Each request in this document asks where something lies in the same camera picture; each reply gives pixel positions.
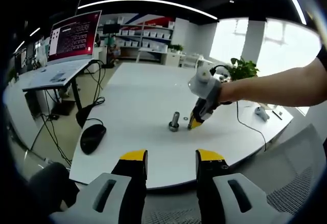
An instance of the window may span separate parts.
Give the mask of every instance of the window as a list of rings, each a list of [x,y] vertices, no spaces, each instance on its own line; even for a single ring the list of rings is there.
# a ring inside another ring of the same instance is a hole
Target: window
[[[248,18],[222,19],[216,27],[210,57],[225,63],[242,55]]]
[[[321,48],[314,31],[286,21],[267,19],[257,67],[258,76],[268,76],[311,63]],[[307,114],[309,107],[299,107]]]

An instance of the laptop screen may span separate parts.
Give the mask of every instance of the laptop screen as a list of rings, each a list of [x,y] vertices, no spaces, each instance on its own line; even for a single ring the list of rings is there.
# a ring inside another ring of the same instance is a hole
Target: laptop screen
[[[52,26],[48,61],[92,55],[101,11],[65,19]]]

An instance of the monitor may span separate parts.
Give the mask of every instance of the monitor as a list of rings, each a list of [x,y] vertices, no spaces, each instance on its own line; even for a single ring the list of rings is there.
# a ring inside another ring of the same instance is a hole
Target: monitor
[[[103,26],[103,34],[118,33],[121,28],[119,24],[110,24]]]
[[[101,11],[84,13],[52,26],[48,63],[91,58]]]

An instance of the wall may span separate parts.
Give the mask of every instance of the wall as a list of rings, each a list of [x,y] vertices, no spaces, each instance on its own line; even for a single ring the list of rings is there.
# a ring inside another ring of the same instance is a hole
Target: wall
[[[245,60],[258,61],[259,53],[264,38],[265,21],[249,20],[242,57]]]
[[[193,54],[197,52],[197,36],[199,34],[199,26],[189,22],[186,37],[184,41],[184,52]]]
[[[209,59],[211,47],[214,41],[217,23],[199,26],[196,42],[196,53],[202,54],[205,59]]]
[[[180,44],[185,46],[189,23],[190,22],[188,20],[176,18],[171,44]]]

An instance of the cabinet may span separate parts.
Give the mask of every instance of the cabinet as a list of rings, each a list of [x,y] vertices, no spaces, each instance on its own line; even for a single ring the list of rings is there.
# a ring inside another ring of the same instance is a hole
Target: cabinet
[[[163,65],[178,67],[180,56],[181,55],[179,54],[173,53],[163,54],[161,57],[161,62]]]

